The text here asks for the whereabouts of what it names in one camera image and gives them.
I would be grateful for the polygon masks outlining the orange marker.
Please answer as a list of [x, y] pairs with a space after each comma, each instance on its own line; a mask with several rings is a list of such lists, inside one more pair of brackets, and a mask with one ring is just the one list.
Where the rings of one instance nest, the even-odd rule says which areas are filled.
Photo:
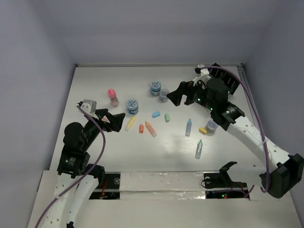
[[146, 126], [146, 128], [148, 129], [148, 131], [149, 131], [149, 133], [151, 134], [151, 136], [153, 137], [153, 138], [155, 138], [156, 136], [157, 136], [157, 133], [156, 133], [156, 131], [154, 130], [154, 128], [152, 127], [152, 125], [149, 123], [149, 122], [145, 122], [145, 126]]

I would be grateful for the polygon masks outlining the pink cap bottle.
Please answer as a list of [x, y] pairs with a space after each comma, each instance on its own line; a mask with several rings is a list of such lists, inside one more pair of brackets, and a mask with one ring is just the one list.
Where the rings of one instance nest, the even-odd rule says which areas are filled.
[[114, 89], [109, 89], [107, 91], [107, 94], [110, 98], [111, 105], [113, 107], [117, 107], [119, 105], [119, 101], [118, 101], [118, 98], [117, 98], [117, 95], [116, 95], [116, 91]]

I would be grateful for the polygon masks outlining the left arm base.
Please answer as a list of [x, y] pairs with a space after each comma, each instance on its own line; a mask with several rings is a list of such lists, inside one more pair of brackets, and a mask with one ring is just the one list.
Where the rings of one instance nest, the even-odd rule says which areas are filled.
[[119, 200], [121, 173], [105, 173], [104, 182], [97, 186], [90, 196], [90, 200]]

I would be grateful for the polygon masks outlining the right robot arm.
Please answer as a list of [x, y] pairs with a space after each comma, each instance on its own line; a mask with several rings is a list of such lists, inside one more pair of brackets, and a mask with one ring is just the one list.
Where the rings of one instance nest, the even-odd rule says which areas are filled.
[[218, 79], [208, 82], [181, 82], [179, 87], [166, 96], [175, 106], [181, 104], [185, 95], [185, 105], [197, 103], [210, 110], [211, 119], [223, 130], [241, 141], [263, 164], [257, 168], [256, 184], [264, 188], [274, 198], [283, 197], [302, 179], [304, 159], [301, 155], [291, 155], [279, 148], [262, 130], [257, 129], [245, 113], [228, 101], [228, 87]]

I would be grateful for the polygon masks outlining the clear jar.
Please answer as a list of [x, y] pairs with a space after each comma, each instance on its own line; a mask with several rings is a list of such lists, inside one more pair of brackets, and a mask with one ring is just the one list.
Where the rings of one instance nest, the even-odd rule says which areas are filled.
[[160, 90], [159, 92], [159, 98], [162, 102], [167, 102], [168, 101], [168, 98], [167, 98], [167, 94], [169, 93], [170, 91], [166, 88], [163, 88]]
[[218, 125], [212, 119], [209, 119], [206, 123], [205, 128], [206, 128], [208, 134], [214, 134], [214, 132], [218, 128]]

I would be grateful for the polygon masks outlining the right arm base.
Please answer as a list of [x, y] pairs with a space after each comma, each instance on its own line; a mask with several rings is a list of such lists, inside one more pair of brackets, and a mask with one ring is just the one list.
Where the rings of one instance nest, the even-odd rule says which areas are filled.
[[233, 182], [228, 170], [237, 162], [228, 162], [218, 172], [203, 174], [200, 185], [206, 190], [207, 199], [249, 199], [249, 189], [244, 182]]

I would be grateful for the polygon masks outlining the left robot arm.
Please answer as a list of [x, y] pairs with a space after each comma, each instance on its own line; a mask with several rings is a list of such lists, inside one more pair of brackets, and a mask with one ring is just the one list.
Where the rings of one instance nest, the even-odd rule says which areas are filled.
[[107, 109], [91, 114], [80, 105], [77, 108], [88, 122], [73, 122], [65, 127], [53, 200], [39, 217], [37, 228], [76, 227], [77, 217], [93, 191], [105, 183], [105, 169], [98, 165], [102, 156], [90, 164], [87, 151], [99, 134], [104, 137], [105, 132], [119, 132], [125, 114], [112, 115]]

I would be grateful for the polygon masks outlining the blue lid jar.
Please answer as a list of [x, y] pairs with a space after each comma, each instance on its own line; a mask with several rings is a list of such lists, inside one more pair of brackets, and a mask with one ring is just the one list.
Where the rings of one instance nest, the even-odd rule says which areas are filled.
[[158, 96], [162, 89], [162, 84], [160, 81], [152, 81], [150, 84], [150, 94], [152, 96]]
[[126, 106], [127, 106], [127, 111], [129, 114], [131, 115], [136, 115], [139, 112], [139, 105], [138, 105], [138, 101], [136, 99], [129, 99], [126, 102]]

